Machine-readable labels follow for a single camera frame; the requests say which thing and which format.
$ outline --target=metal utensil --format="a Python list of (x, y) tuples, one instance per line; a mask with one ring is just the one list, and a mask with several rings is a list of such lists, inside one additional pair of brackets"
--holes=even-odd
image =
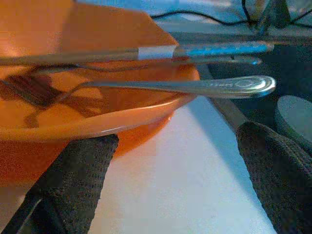
[(16, 92), (26, 101), (41, 107), (48, 107), (54, 103), (63, 101), (72, 93), (81, 88), (87, 87), (116, 87), (127, 89), (147, 89), (165, 92), (186, 93), (204, 95), (212, 98), (256, 98), (267, 95), (275, 89), (275, 80), (268, 76), (250, 76), (228, 79), (213, 79), (199, 81), (125, 81), (125, 82), (107, 82), (107, 81), (89, 81), (84, 82), (69, 92), (64, 93), (52, 88), (51, 86), (33, 87), (30, 93), (23, 93), (14, 87), (14, 80), (24, 81), (24, 88), (30, 83), (31, 77), (10, 76), (11, 81), (3, 80), (9, 87), (13, 86)]
[(66, 72), (78, 68), (88, 69), (98, 72), (123, 72), (140, 69), (150, 69), (158, 67), (177, 67), (181, 65), (200, 65), (200, 64), (213, 64), (213, 63), (246, 63), (251, 65), (259, 65), (262, 60), (252, 56), (216, 56), (208, 58), (189, 58), (187, 60), (178, 61), (165, 61), (165, 62), (150, 62), (148, 64), (137, 66), (124, 66), (119, 68), (105, 68), (91, 65), (84, 65), (83, 63), (67, 64), (67, 65), (53, 65), (53, 66), (38, 66), (28, 71), (28, 73), (41, 75), (47, 73)]
[(180, 59), (263, 53), (274, 45), (264, 41), (242, 41), (203, 45), (164, 45), (152, 47), (120, 48), (117, 50), (0, 57), (0, 66), (51, 66), (86, 62), (130, 61), (145, 59)]

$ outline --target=textured fabric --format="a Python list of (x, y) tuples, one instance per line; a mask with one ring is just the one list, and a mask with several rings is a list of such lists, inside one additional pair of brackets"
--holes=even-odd
[(52, 201), (69, 234), (88, 233), (117, 143), (116, 135), (71, 141), (30, 189)]
[(253, 188), (279, 234), (312, 233), (312, 158), (262, 124), (236, 133)]

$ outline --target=white label tape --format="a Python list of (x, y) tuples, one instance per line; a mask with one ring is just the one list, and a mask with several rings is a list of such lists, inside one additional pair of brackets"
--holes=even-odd
[(177, 45), (139, 47), (138, 60), (143, 59), (172, 59)]

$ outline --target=white surface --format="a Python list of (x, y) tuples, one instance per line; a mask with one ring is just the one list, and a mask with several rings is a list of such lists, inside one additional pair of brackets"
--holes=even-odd
[[(0, 230), (29, 187), (0, 188)], [(108, 168), (92, 234), (274, 234), (234, 133), (206, 98)]]

